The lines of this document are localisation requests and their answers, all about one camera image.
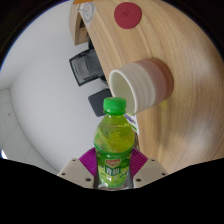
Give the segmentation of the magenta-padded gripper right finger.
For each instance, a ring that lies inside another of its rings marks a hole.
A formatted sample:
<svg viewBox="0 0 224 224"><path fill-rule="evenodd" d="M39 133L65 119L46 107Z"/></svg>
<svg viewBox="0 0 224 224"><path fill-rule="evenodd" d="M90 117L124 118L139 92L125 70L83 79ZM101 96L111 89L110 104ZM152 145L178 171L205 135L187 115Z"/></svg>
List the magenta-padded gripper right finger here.
<svg viewBox="0 0 224 224"><path fill-rule="evenodd" d="M131 189L141 188L168 175L155 158L147 158L137 149L132 150L128 184Z"/></svg>

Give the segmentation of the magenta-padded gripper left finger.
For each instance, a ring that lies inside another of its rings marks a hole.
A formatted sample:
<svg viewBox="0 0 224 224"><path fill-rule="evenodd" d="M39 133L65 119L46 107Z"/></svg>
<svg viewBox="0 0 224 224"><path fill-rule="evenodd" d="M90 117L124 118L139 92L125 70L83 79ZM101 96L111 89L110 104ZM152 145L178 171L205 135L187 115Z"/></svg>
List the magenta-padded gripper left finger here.
<svg viewBox="0 0 224 224"><path fill-rule="evenodd" d="M72 158L58 173L58 176L84 188L94 188L97 174L97 159L94 148L80 158Z"/></svg>

